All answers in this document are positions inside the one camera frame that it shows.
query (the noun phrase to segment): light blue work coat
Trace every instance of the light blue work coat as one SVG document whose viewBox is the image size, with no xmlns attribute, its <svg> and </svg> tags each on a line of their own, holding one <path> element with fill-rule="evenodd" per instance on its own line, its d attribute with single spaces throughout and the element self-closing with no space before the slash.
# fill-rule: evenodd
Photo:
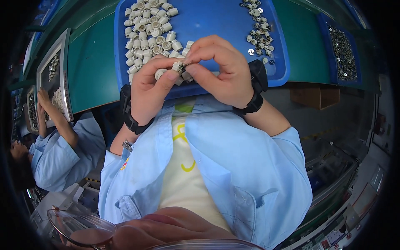
<svg viewBox="0 0 400 250">
<path fill-rule="evenodd" d="M 312 201 L 299 135 L 276 136 L 253 128 L 210 95 L 197 97 L 185 134 L 204 183 L 239 239 L 273 249 L 301 223 Z M 157 210 L 172 155 L 166 102 L 129 153 L 106 152 L 101 172 L 100 217 L 120 223 Z"/>
<path fill-rule="evenodd" d="M 100 127 L 91 112 L 84 113 L 72 128 L 78 134 L 75 148 L 54 130 L 31 145 L 31 163 L 36 185 L 51 192 L 63 191 L 96 168 L 106 150 Z"/>
</svg>

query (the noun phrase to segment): worker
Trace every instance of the worker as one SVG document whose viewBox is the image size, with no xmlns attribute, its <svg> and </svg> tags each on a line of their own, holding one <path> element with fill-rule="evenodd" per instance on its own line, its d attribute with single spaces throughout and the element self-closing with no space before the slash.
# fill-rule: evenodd
<svg viewBox="0 0 400 250">
<path fill-rule="evenodd" d="M 210 59 L 218 76 L 197 64 Z M 106 151 L 99 213 L 118 224 L 113 245 L 239 239 L 273 249 L 312 201 L 296 129 L 254 92 L 245 57 L 226 40 L 199 39 L 183 62 L 211 95 L 164 102 L 179 73 L 168 70 L 158 81 L 154 74 L 176 61 L 156 56 L 134 75 L 133 125 L 126 122 Z M 102 232 L 97 242 L 110 237 Z M 87 243 L 83 235 L 74 234 Z"/>
<path fill-rule="evenodd" d="M 56 126 L 47 134 L 44 112 Z M 64 115 L 52 104 L 44 89 L 38 92 L 39 136 L 30 149 L 14 142 L 11 155 L 16 163 L 31 169 L 36 185 L 59 192 L 84 178 L 104 154 L 106 145 L 101 129 L 91 112 L 82 114 L 72 128 Z"/>
</svg>

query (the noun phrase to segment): glasses lens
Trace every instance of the glasses lens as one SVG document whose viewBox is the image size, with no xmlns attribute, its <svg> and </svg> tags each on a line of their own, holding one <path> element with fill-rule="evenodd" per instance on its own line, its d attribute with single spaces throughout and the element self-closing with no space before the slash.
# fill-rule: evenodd
<svg viewBox="0 0 400 250">
<path fill-rule="evenodd" d="M 114 224 L 93 215 L 52 209 L 47 216 L 59 233 L 81 246 L 109 242 L 116 231 Z"/>
<path fill-rule="evenodd" d="M 172 242 L 160 246 L 152 247 L 148 250 L 264 250 L 263 248 L 247 241 L 234 239 L 220 240 L 183 240 Z"/>
</svg>

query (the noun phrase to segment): dark hair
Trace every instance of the dark hair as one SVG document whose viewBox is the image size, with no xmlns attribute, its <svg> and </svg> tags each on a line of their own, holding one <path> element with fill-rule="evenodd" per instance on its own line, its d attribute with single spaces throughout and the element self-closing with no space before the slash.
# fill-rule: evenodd
<svg viewBox="0 0 400 250">
<path fill-rule="evenodd" d="M 36 186 L 32 168 L 30 166 L 30 160 L 28 158 L 28 152 L 20 159 L 16 160 L 12 156 L 11 151 L 8 151 L 7 162 L 16 192 Z"/>
</svg>

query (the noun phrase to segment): green workbench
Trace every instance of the green workbench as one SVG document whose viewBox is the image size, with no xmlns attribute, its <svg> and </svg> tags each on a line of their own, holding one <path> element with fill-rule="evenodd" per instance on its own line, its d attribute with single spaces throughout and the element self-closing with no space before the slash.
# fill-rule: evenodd
<svg viewBox="0 0 400 250">
<path fill-rule="evenodd" d="M 118 101 L 119 91 L 114 65 L 114 11 L 118 0 L 62 0 L 58 13 L 48 24 L 36 44 L 24 79 L 34 78 L 36 68 L 52 43 L 66 29 L 71 28 L 68 48 L 68 87 L 72 111 L 81 112 Z M 322 7 L 305 0 L 273 0 L 281 23 L 290 59 L 291 82 L 331 84 L 325 47 L 316 13 Z M 348 13 L 338 10 L 328 13 L 345 28 L 359 29 L 348 23 Z M 361 61 L 363 84 L 350 85 L 377 93 L 378 75 L 368 57 L 369 47 L 364 38 L 355 36 Z"/>
</svg>

